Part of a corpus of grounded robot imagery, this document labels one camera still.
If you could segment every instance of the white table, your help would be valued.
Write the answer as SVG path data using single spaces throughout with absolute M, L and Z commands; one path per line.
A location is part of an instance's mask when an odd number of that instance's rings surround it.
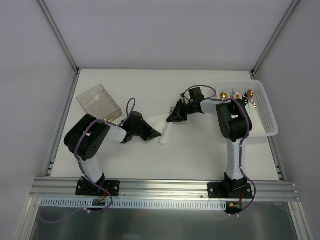
M 218 81 L 237 79 L 250 80 L 250 75 L 247 71 L 82 70 L 51 176 L 81 176 L 63 139 L 86 114 L 77 96 L 89 89 L 103 85 L 124 115 L 127 101 L 135 97 L 135 110 L 148 121 L 168 113 L 180 94 L 192 85 L 215 87 Z M 209 89 L 202 92 L 206 97 L 212 95 Z M 210 114 L 193 114 L 185 123 L 174 123 L 165 145 L 156 139 L 144 142 L 139 137 L 127 144 L 106 140 L 97 156 L 107 178 L 223 180 L 227 168 L 226 140 L 221 135 L 218 118 Z M 247 175 L 253 180 L 279 180 L 266 137 L 248 140 L 245 161 Z

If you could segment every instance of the clear plastic container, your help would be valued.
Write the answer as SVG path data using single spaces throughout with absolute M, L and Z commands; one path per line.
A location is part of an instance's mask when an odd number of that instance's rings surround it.
M 278 134 L 279 129 L 274 112 L 272 111 L 266 90 L 258 80 L 224 80 L 216 85 L 216 95 L 221 93 L 238 92 L 244 95 L 248 90 L 253 90 L 253 101 L 260 116 L 261 123 L 266 133 L 250 133 L 250 137 L 268 137 Z
M 120 107 L 102 85 L 76 97 L 87 114 L 97 119 L 116 120 L 122 116 Z

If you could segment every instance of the white wall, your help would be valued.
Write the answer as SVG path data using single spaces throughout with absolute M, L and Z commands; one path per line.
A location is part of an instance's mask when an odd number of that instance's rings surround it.
M 278 126 L 287 180 L 299 189 L 313 236 L 320 239 L 320 1 L 302 0 L 258 71 Z
M 292 0 L 46 0 L 79 67 L 251 70 Z
M 0 1 L 0 235 L 45 168 L 73 71 L 35 0 Z

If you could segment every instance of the gray floor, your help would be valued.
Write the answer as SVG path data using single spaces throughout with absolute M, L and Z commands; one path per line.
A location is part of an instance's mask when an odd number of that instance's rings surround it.
M 47 221 L 62 219 L 74 208 L 43 207 Z M 237 217 L 206 210 L 110 209 L 79 212 L 63 223 L 36 221 L 32 240 L 295 240 L 287 203 L 254 203 Z

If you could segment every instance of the black mounting plate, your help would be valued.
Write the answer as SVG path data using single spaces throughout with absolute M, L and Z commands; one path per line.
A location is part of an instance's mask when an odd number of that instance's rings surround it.
M 102 188 L 107 189 L 112 197 L 119 196 L 120 181 L 114 180 L 103 180 L 99 184 Z M 101 197 L 104 192 L 101 189 L 93 187 L 89 182 L 83 180 L 82 178 L 78 181 L 76 185 L 75 195 L 77 196 L 97 196 Z
M 228 194 L 222 188 L 221 182 L 209 182 L 207 184 L 208 196 L 210 199 L 240 199 L 242 193 L 242 199 L 252 199 L 252 190 L 250 183 L 247 183 L 245 187 L 239 188 L 232 192 L 232 195 Z

